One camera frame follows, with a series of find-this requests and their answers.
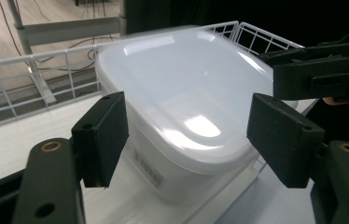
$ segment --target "floor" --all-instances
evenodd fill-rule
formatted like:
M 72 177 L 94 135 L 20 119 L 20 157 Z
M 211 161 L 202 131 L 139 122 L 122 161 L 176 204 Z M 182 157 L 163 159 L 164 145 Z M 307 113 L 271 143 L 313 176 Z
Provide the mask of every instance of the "floor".
M 79 1 L 79 5 L 76 6 L 75 0 L 16 0 L 14 1 L 19 8 L 21 19 L 23 24 L 38 24 L 57 21 L 74 21 L 74 20 L 86 20 L 102 17 L 117 17 L 119 14 L 119 1 Z M 60 49 L 73 49 L 82 46 L 89 46 L 93 44 L 106 43 L 118 39 L 118 35 L 107 36 L 94 36 L 87 39 L 76 39 L 70 41 L 63 41 L 60 43 L 52 43 L 47 45 L 32 47 L 33 54 L 47 53 Z M 23 49 L 20 39 L 17 34 L 17 30 L 14 26 L 14 19 L 9 10 L 8 2 L 0 0 L 0 60 L 9 60 L 12 58 L 20 58 L 22 56 Z M 88 60 L 91 58 L 89 52 L 83 53 L 82 59 Z M 61 66 L 63 59 L 60 57 L 53 57 L 47 59 L 41 59 L 36 66 L 38 69 L 44 69 L 45 72 L 41 75 L 46 81 L 52 92 L 63 91 L 72 87 L 80 87 L 96 81 L 96 75 L 94 72 L 93 60 L 91 64 L 85 66 L 76 66 L 74 72 L 69 80 L 69 74 L 64 72 L 63 69 L 55 69 Z M 28 73 L 29 67 L 24 63 L 17 63 L 4 66 L 0 70 L 0 108 L 8 106 L 8 98 L 10 102 L 15 104 L 21 104 L 26 100 L 33 100 L 40 97 L 34 82 L 29 77 L 18 78 L 19 74 Z M 6 94 L 3 94 L 1 88 L 6 90 Z M 72 92 L 65 92 L 56 96 L 56 104 L 66 102 L 76 97 L 84 96 L 85 94 L 97 92 L 99 87 L 97 85 L 90 85 L 83 88 L 78 88 L 73 94 Z M 20 105 L 11 109 L 0 110 L 0 121 L 14 118 L 14 112 L 16 116 L 28 114 L 30 112 L 44 109 L 47 105 L 42 100 L 36 100 L 27 105 Z

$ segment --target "wire rack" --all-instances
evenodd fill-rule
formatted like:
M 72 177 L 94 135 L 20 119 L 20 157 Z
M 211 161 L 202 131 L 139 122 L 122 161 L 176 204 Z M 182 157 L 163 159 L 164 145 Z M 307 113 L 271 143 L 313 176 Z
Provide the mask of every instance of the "wire rack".
M 302 48 L 247 22 L 230 21 L 187 29 L 210 31 L 226 37 L 234 46 L 256 55 Z M 101 94 L 94 56 L 100 48 L 117 41 L 0 60 L 0 123 Z M 47 59 L 55 59 L 55 62 L 49 67 L 42 65 L 41 62 Z M 44 82 L 35 84 L 32 79 Z M 19 83 L 29 84 L 14 88 Z M 49 93 L 41 93 L 44 88 L 49 89 Z M 262 158 L 254 164 L 258 170 L 265 165 Z

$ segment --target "barcode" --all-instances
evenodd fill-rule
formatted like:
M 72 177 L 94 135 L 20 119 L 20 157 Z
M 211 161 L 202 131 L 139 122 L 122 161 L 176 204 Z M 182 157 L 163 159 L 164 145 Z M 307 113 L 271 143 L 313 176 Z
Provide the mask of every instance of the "barcode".
M 151 165 L 148 164 L 146 159 L 144 159 L 143 156 L 140 155 L 136 150 L 133 150 L 133 158 L 142 168 L 143 172 L 147 175 L 151 183 L 158 189 L 163 182 L 162 175 L 153 169 Z

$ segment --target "translucent plastic lid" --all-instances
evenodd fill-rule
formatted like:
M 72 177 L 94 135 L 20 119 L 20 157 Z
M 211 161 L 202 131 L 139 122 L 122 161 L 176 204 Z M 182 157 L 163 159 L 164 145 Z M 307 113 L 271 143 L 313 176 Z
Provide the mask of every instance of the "translucent plastic lid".
M 225 37 L 187 30 L 119 41 L 98 54 L 105 87 L 124 91 L 134 122 L 169 160 L 203 174 L 244 162 L 253 92 L 272 69 Z

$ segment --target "white plastic container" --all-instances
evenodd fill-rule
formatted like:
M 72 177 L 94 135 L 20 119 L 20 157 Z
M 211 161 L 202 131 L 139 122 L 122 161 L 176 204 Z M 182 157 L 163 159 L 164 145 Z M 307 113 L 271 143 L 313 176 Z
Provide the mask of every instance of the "white plastic container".
M 272 95 L 272 69 L 222 37 L 195 29 L 120 41 L 98 53 L 106 93 L 124 91 L 125 151 L 165 198 L 226 185 L 258 153 L 246 138 L 253 92 Z

